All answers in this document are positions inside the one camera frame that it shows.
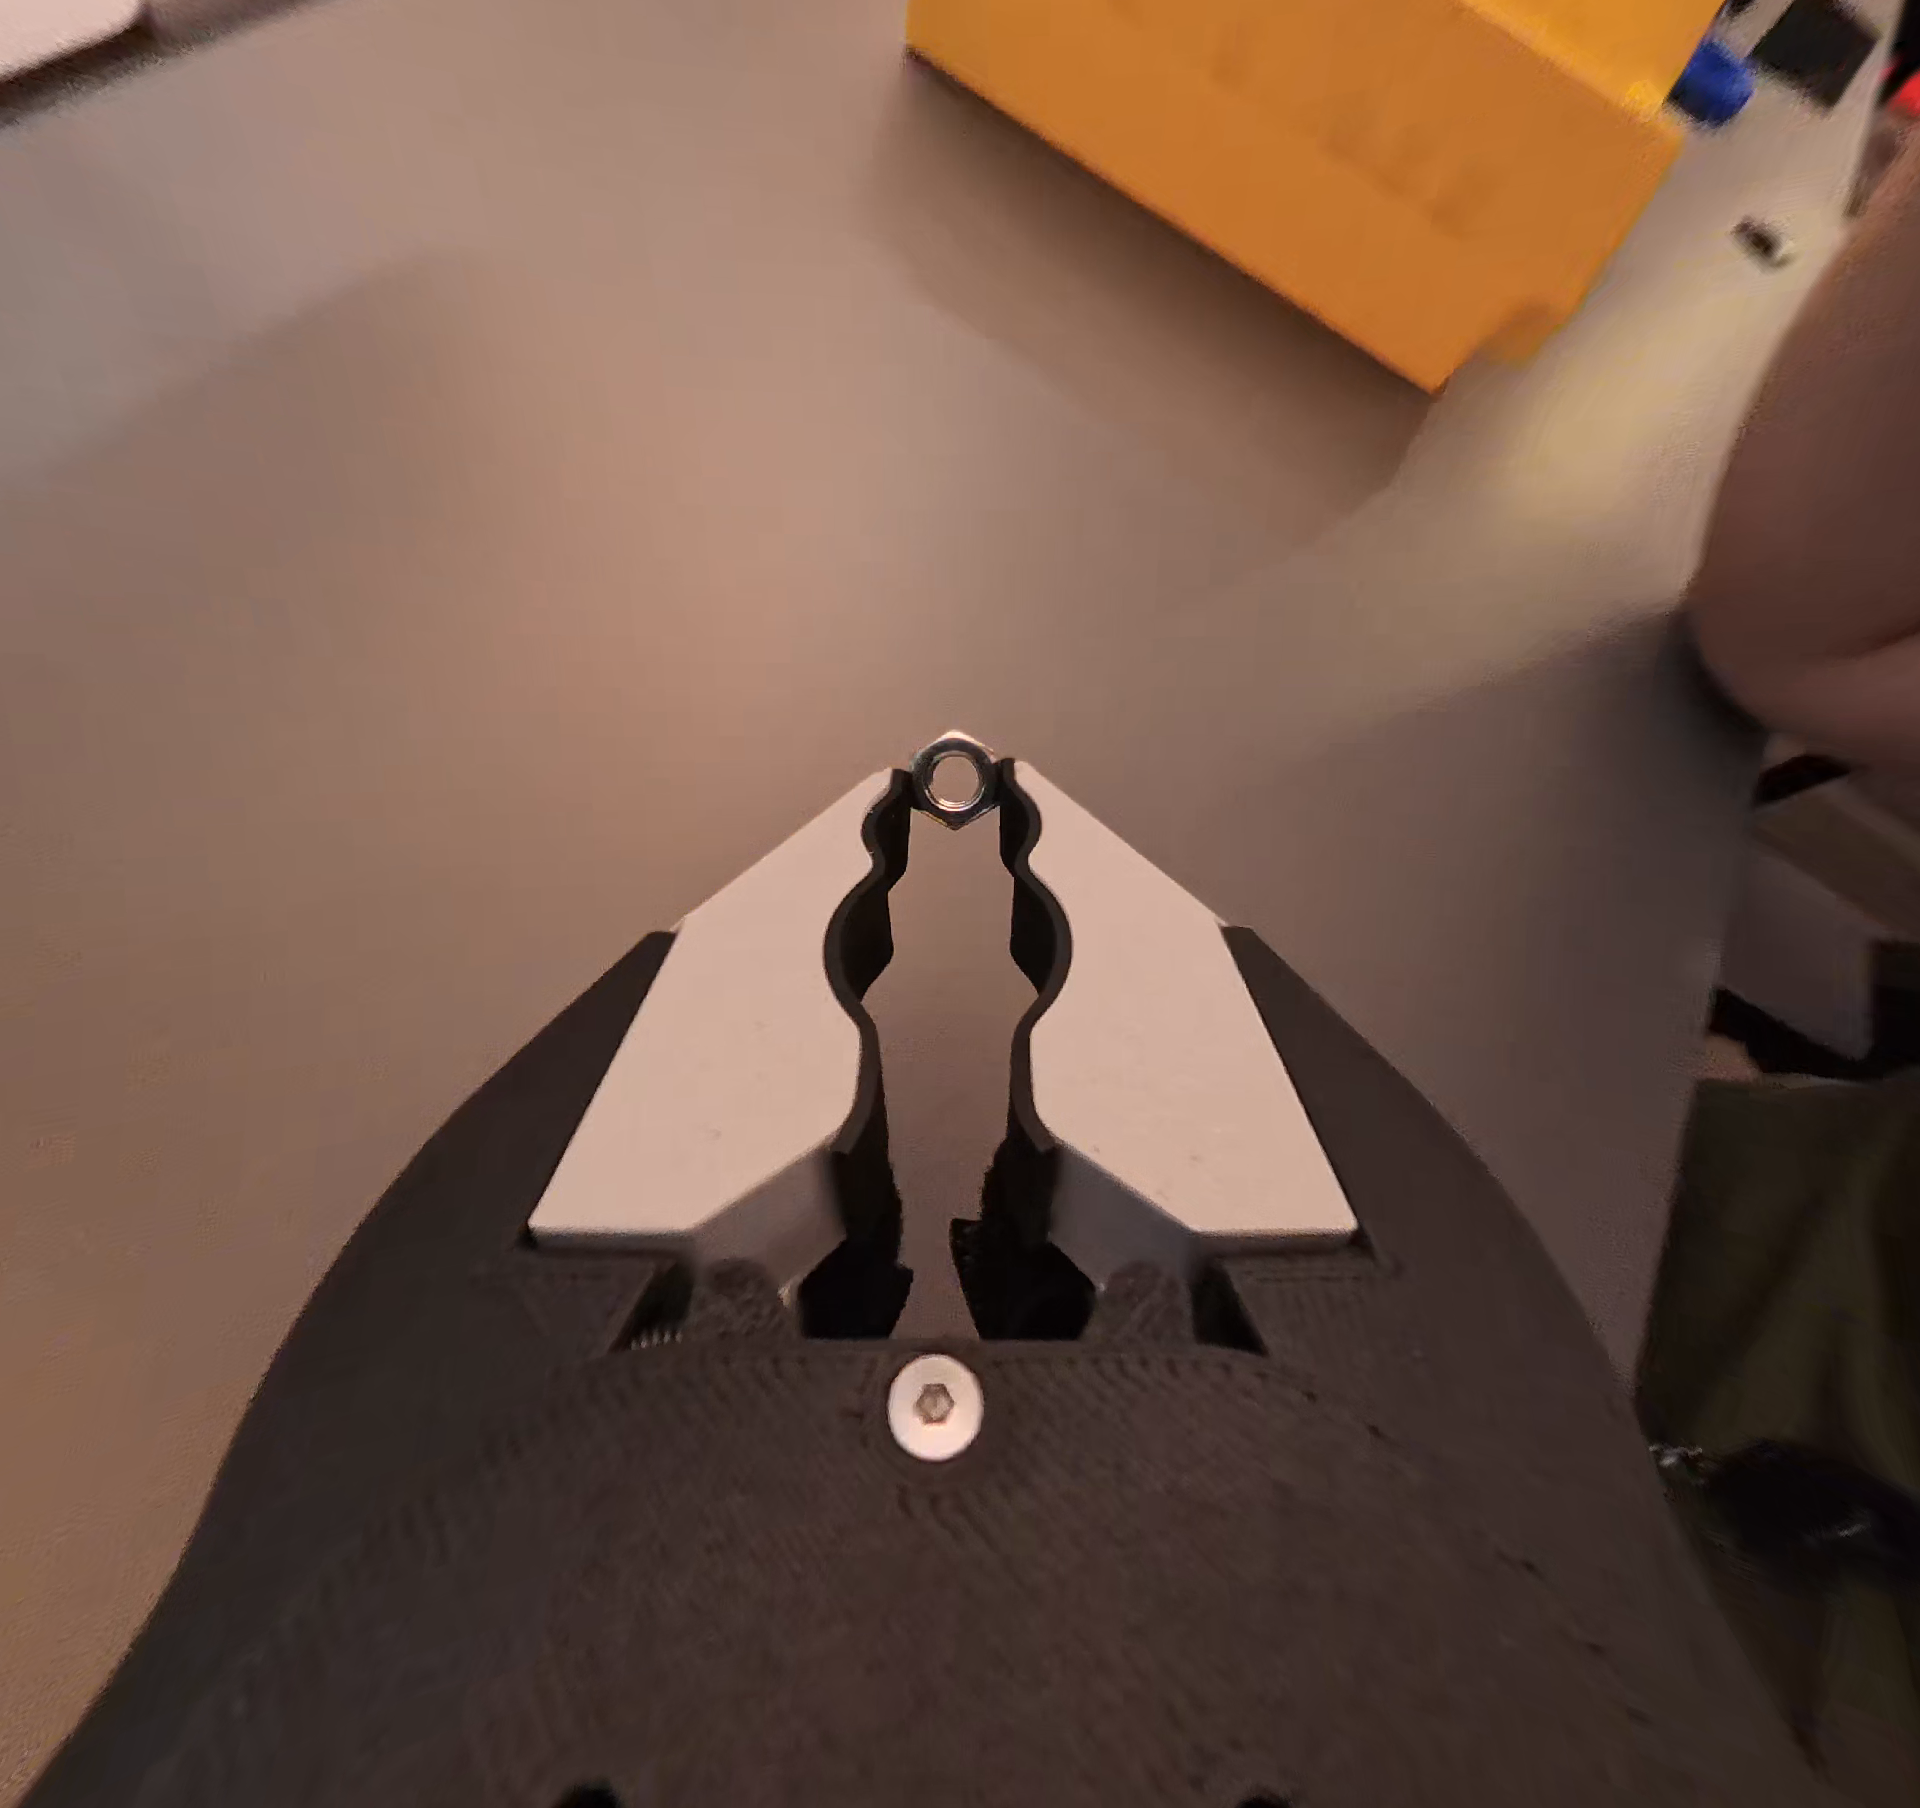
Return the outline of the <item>person's right forearm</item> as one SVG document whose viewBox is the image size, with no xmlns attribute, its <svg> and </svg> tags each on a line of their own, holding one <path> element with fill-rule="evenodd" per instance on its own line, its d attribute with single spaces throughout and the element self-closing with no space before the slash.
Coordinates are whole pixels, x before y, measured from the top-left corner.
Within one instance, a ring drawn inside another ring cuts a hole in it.
<svg viewBox="0 0 1920 1808">
<path fill-rule="evenodd" d="M 1687 597 L 1745 717 L 1918 769 L 1918 147 L 1809 287 L 1720 476 Z"/>
</svg>

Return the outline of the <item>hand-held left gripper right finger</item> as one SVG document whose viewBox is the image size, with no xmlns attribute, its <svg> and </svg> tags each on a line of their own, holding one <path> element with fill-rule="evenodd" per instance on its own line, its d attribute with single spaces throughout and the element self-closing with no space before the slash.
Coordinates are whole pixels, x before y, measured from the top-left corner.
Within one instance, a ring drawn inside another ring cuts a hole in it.
<svg viewBox="0 0 1920 1808">
<path fill-rule="evenodd" d="M 1207 1314 L 1232 1259 L 1355 1250 L 1226 923 L 1033 765 L 996 765 L 994 794 L 1035 998 L 978 1210 L 950 1224 L 978 1338 L 1076 1340 L 1136 1266 Z"/>
</svg>

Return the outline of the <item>small blue object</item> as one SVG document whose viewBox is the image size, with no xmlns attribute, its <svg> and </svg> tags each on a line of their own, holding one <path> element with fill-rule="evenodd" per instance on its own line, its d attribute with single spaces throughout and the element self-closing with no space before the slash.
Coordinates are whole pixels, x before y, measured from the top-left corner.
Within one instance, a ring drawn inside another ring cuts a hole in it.
<svg viewBox="0 0 1920 1808">
<path fill-rule="evenodd" d="M 1715 130 L 1733 123 L 1754 91 L 1746 59 L 1718 36 L 1708 36 L 1675 75 L 1668 104 L 1693 125 Z"/>
</svg>

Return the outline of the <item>yellow plastic bin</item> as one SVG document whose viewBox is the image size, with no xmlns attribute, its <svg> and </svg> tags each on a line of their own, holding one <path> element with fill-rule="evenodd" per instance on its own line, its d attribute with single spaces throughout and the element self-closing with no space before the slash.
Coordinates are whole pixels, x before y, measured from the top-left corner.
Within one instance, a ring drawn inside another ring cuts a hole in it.
<svg viewBox="0 0 1920 1808">
<path fill-rule="evenodd" d="M 1424 392 L 1560 330 L 1724 0 L 905 0 L 905 43 Z"/>
</svg>

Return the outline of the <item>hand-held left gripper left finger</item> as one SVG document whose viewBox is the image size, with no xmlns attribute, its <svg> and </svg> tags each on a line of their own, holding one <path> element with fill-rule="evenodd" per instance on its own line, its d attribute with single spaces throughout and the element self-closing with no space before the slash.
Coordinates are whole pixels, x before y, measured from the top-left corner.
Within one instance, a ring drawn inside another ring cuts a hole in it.
<svg viewBox="0 0 1920 1808">
<path fill-rule="evenodd" d="M 880 1340 L 911 1274 L 876 1028 L 910 782 L 884 769 L 685 914 L 530 1210 L 553 1250 L 750 1262 L 819 1340 Z"/>
</svg>

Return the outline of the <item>steel hex nut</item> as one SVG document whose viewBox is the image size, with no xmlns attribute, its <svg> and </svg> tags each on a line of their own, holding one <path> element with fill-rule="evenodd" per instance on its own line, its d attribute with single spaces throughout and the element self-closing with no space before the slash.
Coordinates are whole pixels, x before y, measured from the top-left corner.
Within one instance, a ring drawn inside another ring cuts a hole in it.
<svg viewBox="0 0 1920 1808">
<path fill-rule="evenodd" d="M 964 731 L 929 739 L 911 758 L 910 782 L 920 812 L 957 832 L 996 806 L 994 754 Z"/>
</svg>

